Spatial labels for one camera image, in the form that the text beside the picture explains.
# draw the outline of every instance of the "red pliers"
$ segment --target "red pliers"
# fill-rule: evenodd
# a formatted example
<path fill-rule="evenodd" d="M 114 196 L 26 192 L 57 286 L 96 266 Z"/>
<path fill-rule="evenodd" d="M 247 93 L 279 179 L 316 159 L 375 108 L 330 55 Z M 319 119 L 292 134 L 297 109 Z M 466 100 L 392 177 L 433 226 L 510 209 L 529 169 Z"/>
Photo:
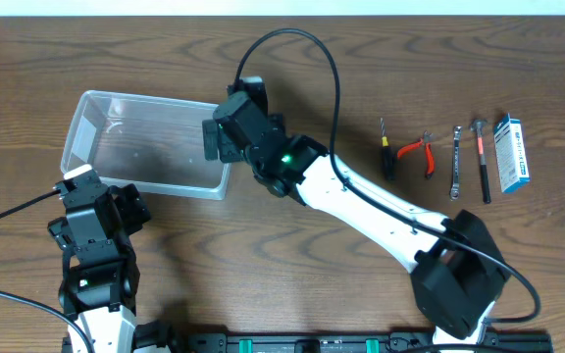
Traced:
<path fill-rule="evenodd" d="M 427 156 L 427 171 L 425 172 L 424 177 L 430 179 L 436 170 L 436 161 L 433 158 L 433 153 L 431 152 L 431 139 L 432 135 L 424 131 L 424 134 L 420 139 L 418 139 L 417 142 L 408 144 L 398 150 L 398 152 L 396 153 L 396 160 L 399 161 L 400 158 L 402 158 L 402 156 L 404 156 L 405 154 L 424 145 L 424 153 Z"/>

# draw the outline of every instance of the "wood grain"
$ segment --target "wood grain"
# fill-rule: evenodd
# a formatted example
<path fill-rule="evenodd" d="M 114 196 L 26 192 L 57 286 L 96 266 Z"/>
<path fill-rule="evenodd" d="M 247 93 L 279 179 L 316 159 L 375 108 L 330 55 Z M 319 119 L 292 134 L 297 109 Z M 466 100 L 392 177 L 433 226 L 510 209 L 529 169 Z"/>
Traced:
<path fill-rule="evenodd" d="M 267 31 L 298 26 L 322 38 L 342 84 L 337 153 L 353 169 L 422 207 L 484 219 L 507 261 L 539 290 L 533 322 L 565 352 L 565 18 L 84 18 L 0 19 L 0 211 L 49 190 L 80 95 L 89 89 L 217 103 L 236 64 Z M 293 36 L 265 43 L 247 75 L 267 83 L 288 128 L 326 143 L 333 79 L 320 51 Z M 505 110 L 523 121 L 533 180 L 500 193 L 486 138 L 492 203 L 484 205 L 474 136 L 462 142 L 461 199 L 450 202 L 451 131 L 474 114 Z M 382 181 L 379 117 L 394 146 L 425 129 L 437 137 L 437 171 L 422 152 L 397 182 Z M 185 330 L 382 331 L 430 324 L 408 276 L 341 221 L 275 199 L 245 165 L 225 201 L 145 195 L 154 217 L 133 238 L 142 277 L 142 323 Z M 60 251 L 48 200 L 0 222 L 0 288 L 58 307 Z M 531 310 L 517 281 L 496 316 Z M 0 299 L 0 352 L 59 351 L 56 319 Z"/>

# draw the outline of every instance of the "wrench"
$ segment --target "wrench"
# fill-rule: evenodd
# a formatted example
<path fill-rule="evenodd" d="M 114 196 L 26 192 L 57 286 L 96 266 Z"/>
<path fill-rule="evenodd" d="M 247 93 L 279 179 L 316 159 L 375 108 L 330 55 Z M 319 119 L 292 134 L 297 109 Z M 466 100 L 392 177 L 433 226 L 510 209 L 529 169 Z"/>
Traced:
<path fill-rule="evenodd" d="M 452 187 L 450 187 L 450 199 L 459 198 L 459 139 L 461 138 L 461 126 L 456 126 L 453 130 L 454 136 L 454 157 L 452 159 Z"/>

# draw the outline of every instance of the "box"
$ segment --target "box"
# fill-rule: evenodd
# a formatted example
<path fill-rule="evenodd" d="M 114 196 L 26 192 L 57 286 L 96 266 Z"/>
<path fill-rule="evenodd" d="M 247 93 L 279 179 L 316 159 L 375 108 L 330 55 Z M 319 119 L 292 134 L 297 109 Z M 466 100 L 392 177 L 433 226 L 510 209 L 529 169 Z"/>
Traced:
<path fill-rule="evenodd" d="M 108 185 L 222 200 L 230 164 L 204 159 L 202 121 L 217 105 L 101 91 L 82 94 L 61 162 L 91 164 Z"/>
<path fill-rule="evenodd" d="M 500 188 L 504 193 L 514 192 L 531 180 L 522 137 L 520 121 L 512 119 L 509 114 L 494 127 L 496 163 Z"/>

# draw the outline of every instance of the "white background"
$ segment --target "white background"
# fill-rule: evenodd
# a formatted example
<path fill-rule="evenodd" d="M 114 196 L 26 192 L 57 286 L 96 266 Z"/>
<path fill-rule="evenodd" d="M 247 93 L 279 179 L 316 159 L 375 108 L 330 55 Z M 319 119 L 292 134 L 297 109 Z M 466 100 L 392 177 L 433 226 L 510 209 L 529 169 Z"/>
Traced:
<path fill-rule="evenodd" d="M 565 15 L 565 0 L 0 0 L 0 16 Z"/>

